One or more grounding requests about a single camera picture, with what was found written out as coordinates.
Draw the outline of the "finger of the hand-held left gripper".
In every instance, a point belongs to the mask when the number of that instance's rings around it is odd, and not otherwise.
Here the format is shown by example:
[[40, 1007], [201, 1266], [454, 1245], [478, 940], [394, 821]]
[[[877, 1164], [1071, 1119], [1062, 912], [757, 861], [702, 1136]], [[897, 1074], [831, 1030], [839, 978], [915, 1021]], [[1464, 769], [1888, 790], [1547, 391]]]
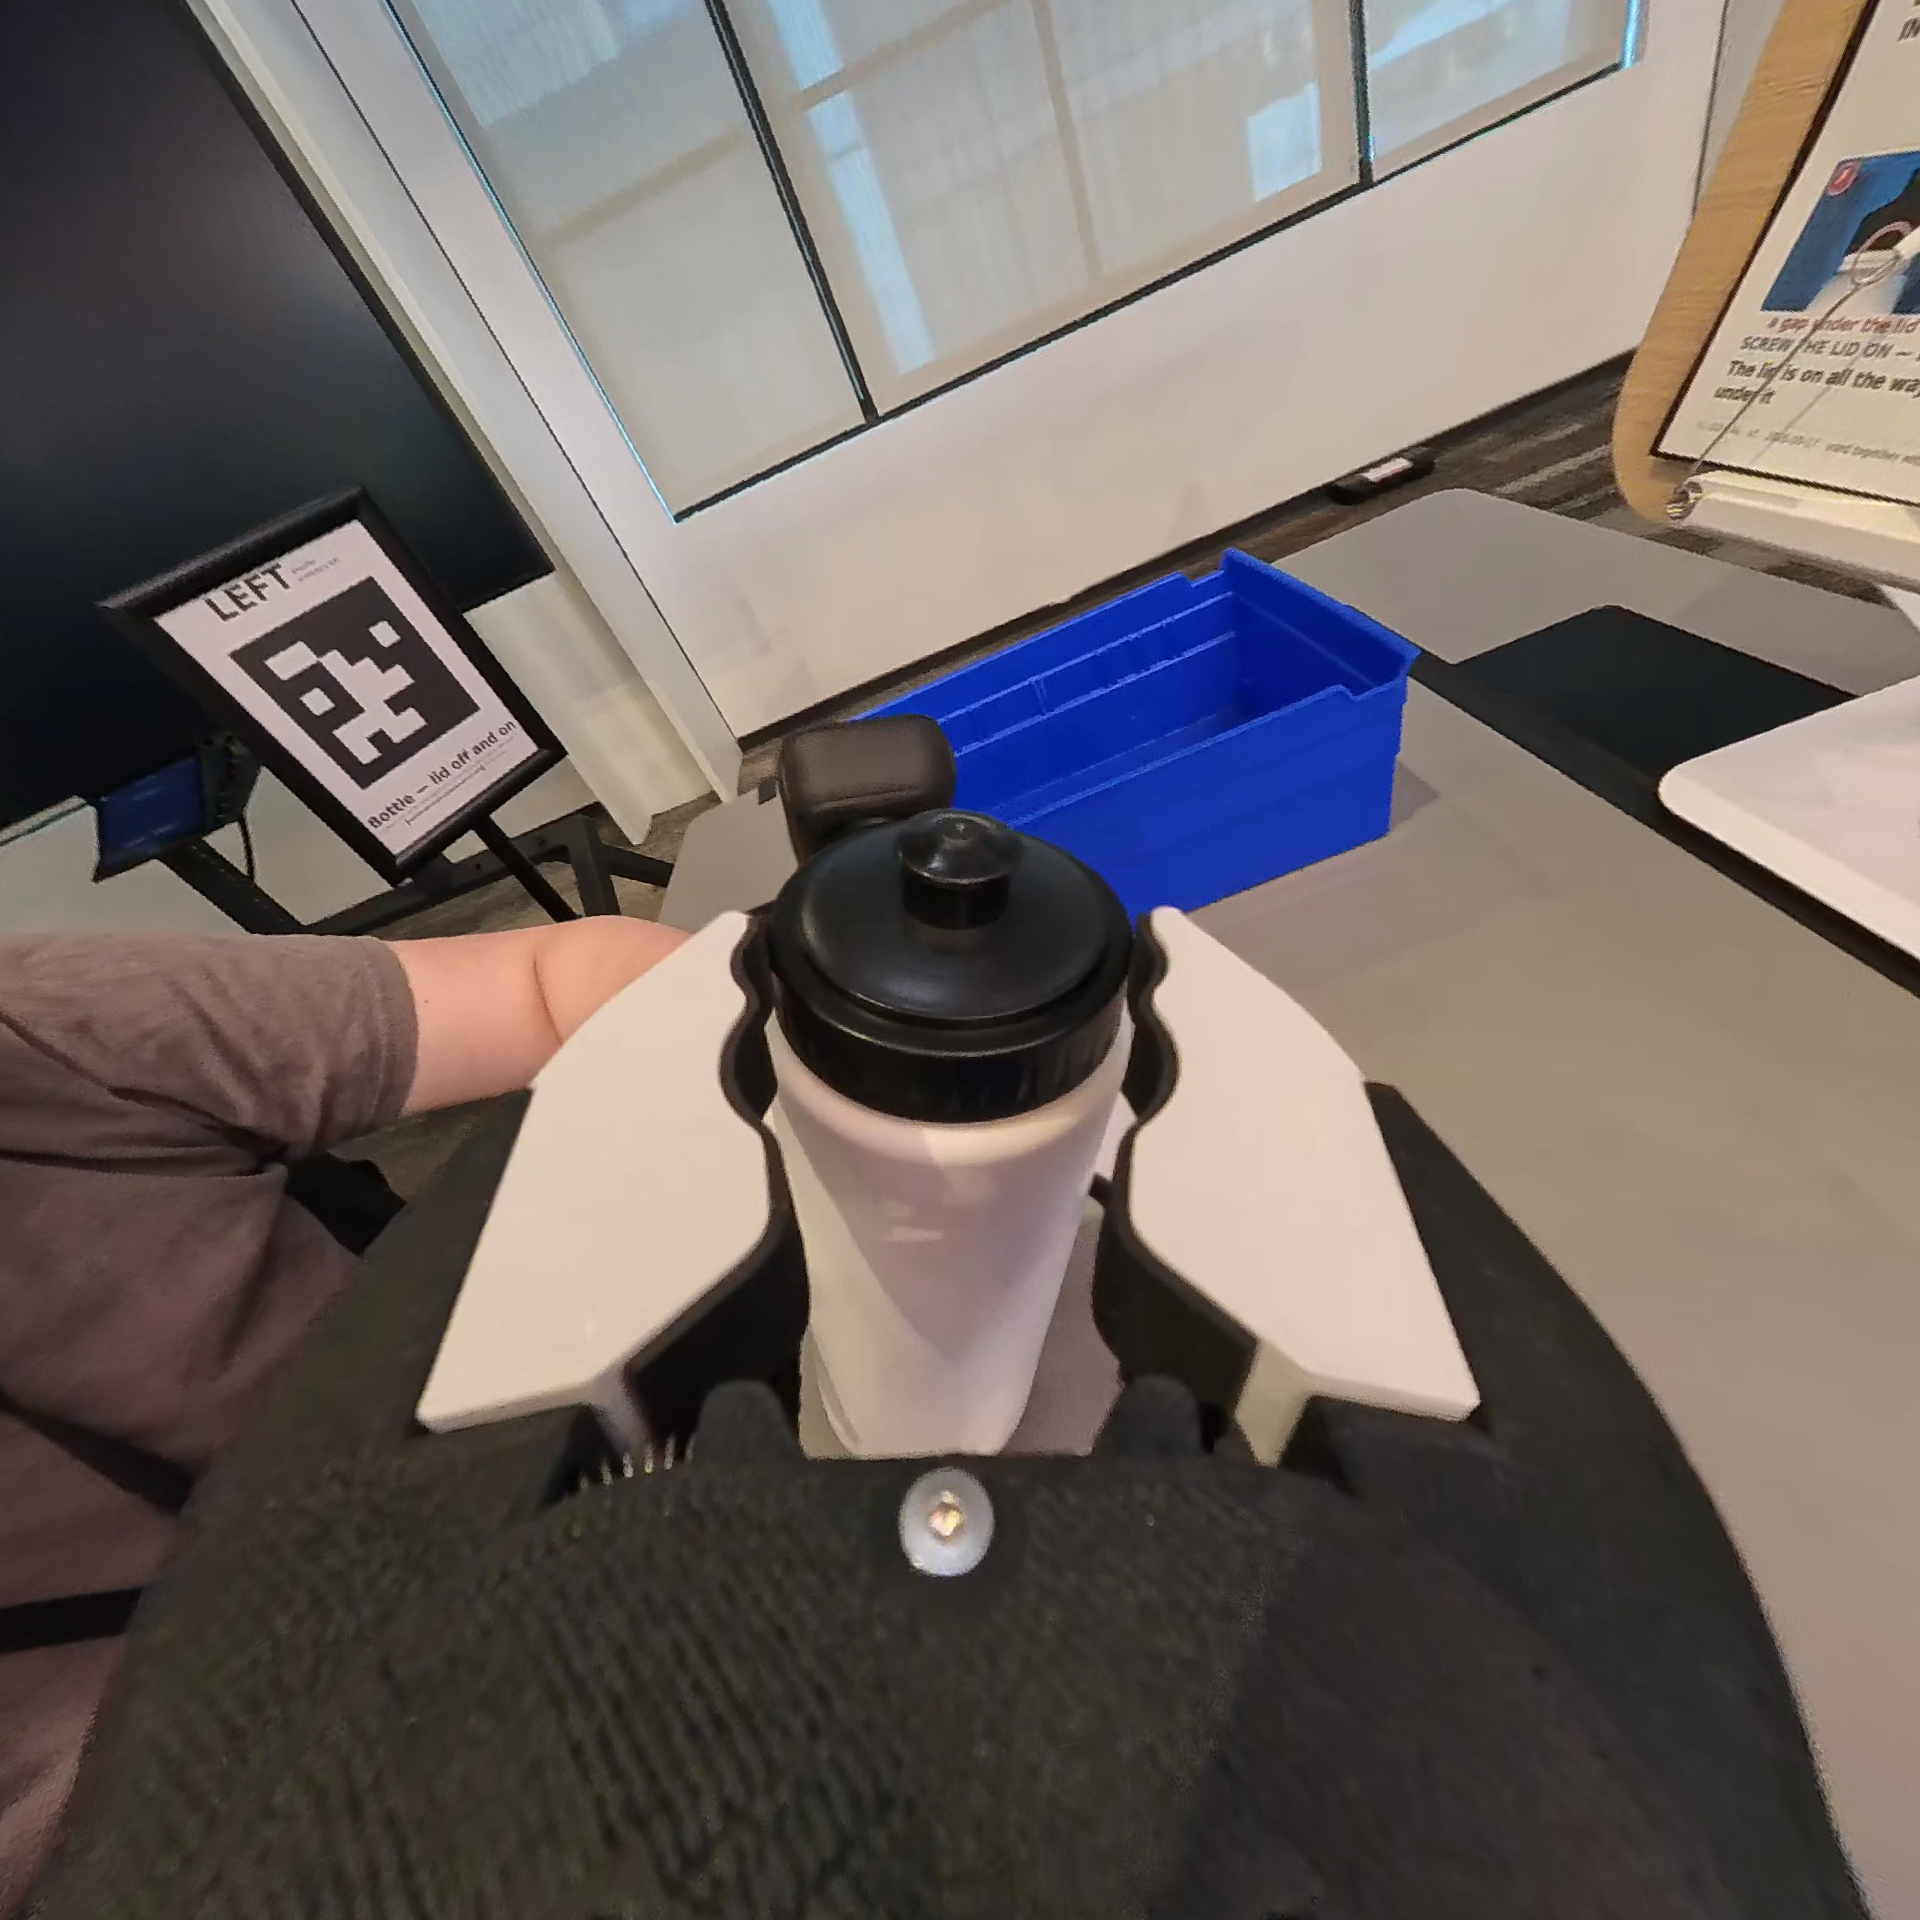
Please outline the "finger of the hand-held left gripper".
[[849, 1422], [813, 1332], [800, 1351], [800, 1440], [807, 1453], [871, 1453]]

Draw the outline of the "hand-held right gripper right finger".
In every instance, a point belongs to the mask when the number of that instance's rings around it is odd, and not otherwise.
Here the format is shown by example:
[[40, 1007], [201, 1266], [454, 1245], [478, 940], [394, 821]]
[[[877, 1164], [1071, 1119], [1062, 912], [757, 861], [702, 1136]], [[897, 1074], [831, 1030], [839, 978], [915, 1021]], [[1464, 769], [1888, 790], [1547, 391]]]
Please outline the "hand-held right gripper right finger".
[[1126, 990], [1097, 1334], [1274, 1464], [1311, 1400], [1464, 1423], [1481, 1389], [1355, 1060], [1160, 904]]

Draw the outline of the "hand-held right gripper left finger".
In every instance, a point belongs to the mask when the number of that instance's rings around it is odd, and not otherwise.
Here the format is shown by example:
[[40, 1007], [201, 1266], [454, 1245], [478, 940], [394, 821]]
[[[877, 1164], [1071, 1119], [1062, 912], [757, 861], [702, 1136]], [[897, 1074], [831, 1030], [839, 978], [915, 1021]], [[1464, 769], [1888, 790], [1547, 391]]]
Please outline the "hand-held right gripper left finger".
[[798, 1418], [809, 1278], [768, 1124], [773, 998], [762, 921], [730, 910], [538, 1070], [423, 1429], [575, 1408], [615, 1449], [665, 1456], [747, 1380]]

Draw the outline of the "white plastic bottle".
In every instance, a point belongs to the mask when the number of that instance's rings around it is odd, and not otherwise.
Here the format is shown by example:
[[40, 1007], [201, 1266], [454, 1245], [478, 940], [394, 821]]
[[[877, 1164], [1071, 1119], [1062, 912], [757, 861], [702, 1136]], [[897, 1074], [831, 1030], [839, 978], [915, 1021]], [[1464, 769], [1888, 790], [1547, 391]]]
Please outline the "white plastic bottle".
[[1040, 1368], [1133, 1023], [1062, 1100], [927, 1124], [827, 1090], [766, 1025], [768, 1122], [800, 1222], [807, 1329], [871, 1453], [990, 1456]]

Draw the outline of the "black bottle lid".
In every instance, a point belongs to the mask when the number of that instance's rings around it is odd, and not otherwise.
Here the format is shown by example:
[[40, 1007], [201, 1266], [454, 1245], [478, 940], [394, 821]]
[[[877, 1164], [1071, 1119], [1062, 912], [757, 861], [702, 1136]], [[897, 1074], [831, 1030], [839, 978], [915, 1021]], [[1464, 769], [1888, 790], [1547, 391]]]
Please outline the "black bottle lid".
[[1078, 857], [935, 807], [800, 863], [766, 950], [784, 1041], [827, 1090], [960, 1124], [1043, 1108], [1107, 1058], [1133, 926]]

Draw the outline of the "blue plastic bin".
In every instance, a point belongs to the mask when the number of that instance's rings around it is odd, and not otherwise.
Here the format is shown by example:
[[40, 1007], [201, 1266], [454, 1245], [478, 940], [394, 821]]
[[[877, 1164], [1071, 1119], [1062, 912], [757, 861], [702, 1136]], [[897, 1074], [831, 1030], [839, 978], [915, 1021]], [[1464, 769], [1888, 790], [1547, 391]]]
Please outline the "blue plastic bin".
[[1075, 855], [1130, 916], [1193, 912], [1387, 831], [1419, 657], [1232, 550], [867, 716], [939, 721], [955, 805]]

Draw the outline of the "black framed sign stand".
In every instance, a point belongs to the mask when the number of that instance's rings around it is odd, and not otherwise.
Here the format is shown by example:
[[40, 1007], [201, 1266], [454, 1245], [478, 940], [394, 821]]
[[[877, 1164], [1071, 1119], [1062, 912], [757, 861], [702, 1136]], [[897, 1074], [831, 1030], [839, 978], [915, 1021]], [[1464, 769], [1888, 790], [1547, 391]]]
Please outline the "black framed sign stand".
[[466, 613], [349, 489], [114, 592], [97, 613], [239, 735], [387, 885], [475, 837], [553, 921], [567, 904], [496, 812], [565, 759]]

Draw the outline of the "small blue display device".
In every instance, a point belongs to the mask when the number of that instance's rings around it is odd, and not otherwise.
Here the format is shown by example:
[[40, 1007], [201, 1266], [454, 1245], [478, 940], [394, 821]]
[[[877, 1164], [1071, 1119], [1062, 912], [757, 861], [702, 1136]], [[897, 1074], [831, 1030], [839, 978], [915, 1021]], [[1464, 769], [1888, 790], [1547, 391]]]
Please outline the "small blue display device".
[[211, 735], [181, 759], [88, 802], [95, 881], [239, 825], [258, 781], [258, 759], [234, 735]]

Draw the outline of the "black rectangular table pad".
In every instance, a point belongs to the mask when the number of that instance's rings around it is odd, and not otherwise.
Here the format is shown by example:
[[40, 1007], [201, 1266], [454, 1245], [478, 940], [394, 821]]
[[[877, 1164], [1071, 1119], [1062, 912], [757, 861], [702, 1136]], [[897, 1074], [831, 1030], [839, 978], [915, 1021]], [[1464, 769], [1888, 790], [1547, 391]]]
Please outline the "black rectangular table pad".
[[1423, 650], [1410, 678], [1665, 839], [1695, 839], [1659, 797], [1678, 765], [1850, 696], [1624, 608], [1595, 608], [1467, 660]]

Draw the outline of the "instruction board on white stand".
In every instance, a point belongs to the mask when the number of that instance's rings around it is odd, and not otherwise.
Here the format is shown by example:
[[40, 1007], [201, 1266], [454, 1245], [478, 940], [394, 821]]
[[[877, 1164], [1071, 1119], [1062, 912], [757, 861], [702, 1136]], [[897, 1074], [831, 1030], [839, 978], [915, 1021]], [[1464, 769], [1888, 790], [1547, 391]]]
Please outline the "instruction board on white stand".
[[[1918, 4], [1784, 4], [1616, 409], [1647, 520], [1914, 620]], [[1682, 760], [1678, 822], [1918, 956], [1914, 673]]]

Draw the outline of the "large dark wall screen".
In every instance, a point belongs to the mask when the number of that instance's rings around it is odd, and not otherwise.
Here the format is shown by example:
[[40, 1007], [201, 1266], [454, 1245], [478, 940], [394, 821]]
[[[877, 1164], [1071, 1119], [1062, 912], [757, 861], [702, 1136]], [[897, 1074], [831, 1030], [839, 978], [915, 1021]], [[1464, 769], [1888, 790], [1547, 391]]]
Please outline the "large dark wall screen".
[[211, 719], [97, 602], [362, 489], [470, 613], [550, 574], [185, 4], [1, 4], [3, 826]]

